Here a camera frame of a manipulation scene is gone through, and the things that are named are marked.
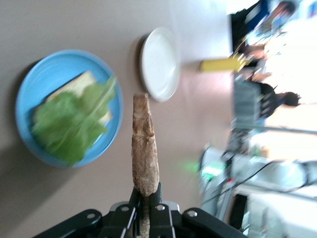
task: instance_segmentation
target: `table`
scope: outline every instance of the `table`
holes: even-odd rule
[[[262,224],[267,227],[268,235],[284,234],[290,238],[316,237],[317,225],[312,218],[316,213],[316,202],[288,196],[287,194],[260,193],[249,196],[250,207],[249,234],[261,231]],[[268,219],[263,220],[264,212],[267,210]]]
[[[140,40],[163,26],[177,40],[179,87],[164,103],[150,100],[164,200],[199,207],[196,164],[210,141],[224,149],[232,120],[232,73],[201,73],[203,59],[231,53],[223,0],[16,0],[0,7],[0,237],[31,237],[78,212],[104,215],[128,200],[132,99],[144,92],[137,68]],[[29,69],[64,49],[96,54],[121,85],[124,114],[111,146],[96,161],[57,169],[35,158],[15,126],[17,90]]]

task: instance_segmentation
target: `yellow cup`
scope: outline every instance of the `yellow cup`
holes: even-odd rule
[[[201,71],[233,70],[239,72],[246,65],[244,54],[236,54],[222,59],[205,59],[200,64]]]

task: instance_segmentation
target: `person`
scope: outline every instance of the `person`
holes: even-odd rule
[[[232,47],[236,51],[243,43],[243,39],[250,32],[262,27],[263,32],[271,32],[271,25],[276,17],[286,14],[291,16],[296,10],[296,5],[292,1],[281,1],[277,7],[269,12],[270,0],[259,0],[248,9],[243,9],[235,14],[231,14]]]
[[[274,88],[266,83],[249,81],[260,90],[260,115],[259,118],[265,119],[272,115],[277,107],[282,104],[296,107],[301,98],[294,92],[275,93]]]

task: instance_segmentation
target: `cable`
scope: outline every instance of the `cable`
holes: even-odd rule
[[[244,39],[243,39],[243,41],[239,44],[239,46],[236,48],[236,50],[233,52],[233,56],[235,56],[238,52],[239,52],[239,50],[240,50],[240,47],[242,46],[242,44],[243,43],[245,43],[247,41],[247,38],[246,37],[244,37]]]
[[[203,152],[202,156],[200,157],[199,176],[202,176],[202,174],[201,174],[201,173],[202,173],[202,163],[203,163],[203,157],[204,157],[204,154],[205,154],[206,151],[207,151],[207,149]],[[229,151],[229,150],[226,150],[226,151],[221,155],[221,161],[227,164],[227,169],[226,169],[226,170],[228,170],[228,168],[230,168],[231,163],[232,163],[232,159],[236,156],[236,154],[237,154],[237,153],[235,153],[235,152],[231,152],[231,151]],[[205,194],[205,192],[206,192],[206,190],[207,190],[207,187],[208,187],[208,185],[210,184],[210,182],[212,182],[212,180],[213,180],[213,177],[210,178],[210,179],[206,182],[206,184],[205,184],[205,186],[204,186],[203,193],[202,193],[202,197],[204,196],[204,194]]]
[[[214,200],[216,197],[220,197],[221,195],[225,194],[226,192],[228,192],[228,191],[230,191],[230,190],[232,190],[232,189],[234,189],[234,188],[236,188],[236,187],[242,185],[243,183],[245,183],[246,181],[250,180],[250,179],[253,178],[255,175],[257,175],[260,171],[262,171],[263,169],[265,169],[267,166],[269,166],[269,165],[271,165],[271,164],[274,164],[274,163],[280,163],[280,161],[271,161],[271,162],[267,163],[267,164],[264,165],[262,168],[260,168],[258,171],[256,171],[254,174],[252,174],[251,176],[249,176],[248,178],[246,178],[245,180],[243,180],[242,182],[239,182],[239,183],[233,185],[232,187],[226,189],[226,190],[223,191],[222,193],[217,194],[217,195],[213,196],[212,198],[210,198],[210,199],[204,201],[201,205],[204,205],[204,204],[206,204],[206,203],[208,203],[208,202]],[[275,192],[280,192],[280,193],[290,193],[290,192],[294,192],[294,191],[296,191],[296,190],[298,190],[298,189],[301,189],[301,188],[303,188],[303,187],[313,185],[315,182],[317,182],[317,179],[314,180],[314,181],[312,181],[312,182],[308,182],[308,181],[309,181],[309,180],[308,180],[309,178],[308,178],[308,173],[307,173],[306,170],[305,170],[305,174],[306,174],[306,181],[305,181],[301,186],[299,186],[299,187],[291,188],[291,189],[289,189],[289,190],[284,190],[284,191],[275,190],[275,189],[271,189],[271,188],[265,188],[265,190],[266,190],[266,191],[275,191]]]
[[[208,182],[207,182],[207,184],[206,184],[206,186],[205,186],[205,191],[204,191],[204,193],[201,195],[201,198],[203,198],[204,197],[204,195],[205,195],[205,193],[206,193],[206,189],[207,189],[207,186],[209,185],[209,183],[211,182],[211,180],[209,180]],[[213,195],[215,192],[217,192],[217,189],[215,189],[212,193],[211,193],[211,195]]]

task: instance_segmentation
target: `bread crust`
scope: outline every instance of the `bread crust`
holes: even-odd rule
[[[58,96],[62,92],[71,92],[75,94],[77,97],[80,97],[83,94],[85,88],[88,87],[89,85],[94,84],[95,82],[96,80],[93,74],[90,71],[85,71],[81,73],[80,75],[76,76],[75,78],[69,80],[67,83],[65,83],[64,85],[62,85],[61,87],[53,91],[51,94],[49,94],[43,103],[46,103],[54,99],[56,96]],[[112,113],[109,110],[103,117],[99,119],[99,123],[101,125],[104,125],[107,122],[109,122],[111,118],[112,118]]]
[[[132,176],[135,188],[147,197],[159,185],[157,144],[148,94],[133,97]]]

